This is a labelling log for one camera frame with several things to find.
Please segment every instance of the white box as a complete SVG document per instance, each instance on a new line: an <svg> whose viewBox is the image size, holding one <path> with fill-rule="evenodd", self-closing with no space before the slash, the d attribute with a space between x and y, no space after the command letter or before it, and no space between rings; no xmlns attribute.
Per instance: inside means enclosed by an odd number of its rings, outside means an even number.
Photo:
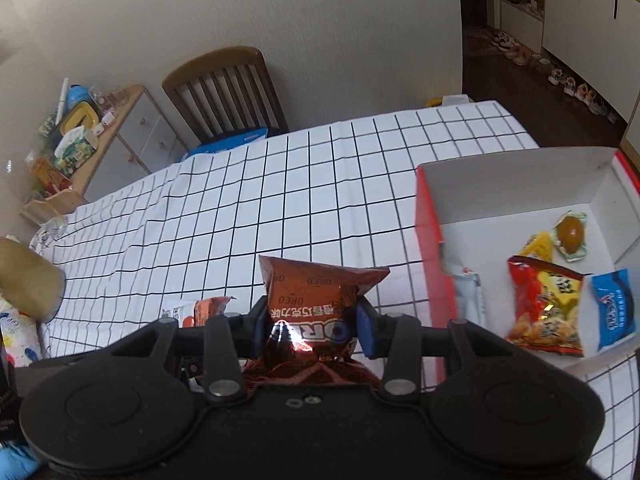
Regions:
<svg viewBox="0 0 640 480"><path fill-rule="evenodd" d="M488 329L506 336L514 323L514 286L507 259L527 239L550 230L569 209L587 213L587 256L556 264L583 274L628 268L640 301L640 198L615 148L540 148L430 162L417 170L416 232L430 294L431 319L455 317L442 261L454 255L480 275ZM587 277L578 332L585 357L536 352L574 374L588 373L640 346L634 334L598 352L598 305Z"/></svg>

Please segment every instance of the table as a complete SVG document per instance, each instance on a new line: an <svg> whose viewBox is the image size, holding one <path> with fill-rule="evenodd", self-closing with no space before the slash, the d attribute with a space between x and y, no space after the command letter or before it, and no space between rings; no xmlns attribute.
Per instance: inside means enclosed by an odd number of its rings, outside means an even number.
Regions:
<svg viewBox="0 0 640 480"><path fill-rule="evenodd" d="M505 108L482 102L319 126L174 164L78 208L62 236L34 244L67 276L43 334L47 349L57 356L101 348L181 300L233 296L227 309L247 312L264 293L257 254L389 266L369 301L429 325L415 167L536 147ZM382 373L383 360L355 357ZM609 368L584 378L609 409L593 458L607 475L622 462L630 469L640 424L634 355ZM423 376L422 387L433 387L430 358ZM630 433L615 430L618 420Z"/></svg>

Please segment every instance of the sneaker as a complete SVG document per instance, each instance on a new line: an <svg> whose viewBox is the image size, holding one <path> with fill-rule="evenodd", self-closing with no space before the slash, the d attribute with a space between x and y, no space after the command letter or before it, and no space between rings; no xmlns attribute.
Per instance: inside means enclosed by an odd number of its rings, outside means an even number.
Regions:
<svg viewBox="0 0 640 480"><path fill-rule="evenodd" d="M619 118L620 116L618 115L618 112L612 108L611 111L609 112L609 115L607 116L607 119L609 120L609 122L611 124L616 124Z"/></svg>
<svg viewBox="0 0 640 480"><path fill-rule="evenodd" d="M500 52L507 52L511 49L514 43L515 41L513 41L513 38L508 34L505 34L504 39L501 40L500 44L498 45L498 50L500 50Z"/></svg>
<svg viewBox="0 0 640 480"><path fill-rule="evenodd" d="M584 95L584 99L582 100L582 102L589 106L597 96L598 93L592 88Z"/></svg>
<svg viewBox="0 0 640 480"><path fill-rule="evenodd" d="M568 77L564 83L564 93L573 96L575 94L575 79Z"/></svg>
<svg viewBox="0 0 640 480"><path fill-rule="evenodd" d="M587 86L587 83L582 83L575 90L574 97L578 99L578 101L584 102L584 96L587 94L588 91L589 91L589 87Z"/></svg>
<svg viewBox="0 0 640 480"><path fill-rule="evenodd" d="M504 57L506 57L507 59L513 59L518 55L519 51L520 51L520 45L517 43L513 43L510 49L504 53Z"/></svg>
<svg viewBox="0 0 640 480"><path fill-rule="evenodd" d="M609 109L607 105L604 104L602 97L599 95L596 96L591 104L589 105L589 111L594 115L604 115L606 116L609 113Z"/></svg>
<svg viewBox="0 0 640 480"><path fill-rule="evenodd" d="M491 40L491 44L493 46L500 45L500 42L504 39L505 33L503 31L498 31L494 34L494 38Z"/></svg>
<svg viewBox="0 0 640 480"><path fill-rule="evenodd" d="M518 55L513 58L513 62L517 66L526 66L526 64L529 62L529 57L530 57L529 51L521 47L520 50L518 51Z"/></svg>
<svg viewBox="0 0 640 480"><path fill-rule="evenodd" d="M552 85L558 86L558 83L564 78L562 70L555 68L551 71L551 75L546 78Z"/></svg>

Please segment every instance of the blue glove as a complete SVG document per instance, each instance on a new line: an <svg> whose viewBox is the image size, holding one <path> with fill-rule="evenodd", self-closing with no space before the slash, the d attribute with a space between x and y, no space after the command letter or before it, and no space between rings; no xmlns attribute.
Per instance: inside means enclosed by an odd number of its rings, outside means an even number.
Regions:
<svg viewBox="0 0 640 480"><path fill-rule="evenodd" d="M25 480L40 466L26 444L5 444L0 449L0 480Z"/></svg>

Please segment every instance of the drawer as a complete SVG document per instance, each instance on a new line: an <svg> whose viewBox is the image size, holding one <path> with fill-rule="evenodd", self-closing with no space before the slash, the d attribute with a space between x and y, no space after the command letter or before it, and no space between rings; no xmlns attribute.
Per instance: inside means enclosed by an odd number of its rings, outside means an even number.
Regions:
<svg viewBox="0 0 640 480"><path fill-rule="evenodd" d="M136 155L140 155L142 152L159 116L158 109L151 102L151 99L143 93L122 123L118 134Z"/></svg>
<svg viewBox="0 0 640 480"><path fill-rule="evenodd" d="M175 139L174 146L171 149L171 153L169 153L169 164L180 162L185 153L187 153L187 150L184 149L184 146L178 139Z"/></svg>
<svg viewBox="0 0 640 480"><path fill-rule="evenodd" d="M95 202L146 176L145 169L140 166L121 140L114 137L84 192L84 199Z"/></svg>
<svg viewBox="0 0 640 480"><path fill-rule="evenodd" d="M164 117L159 117L144 148L140 152L140 160L151 173L166 168L172 162L169 154L174 146L175 134Z"/></svg>

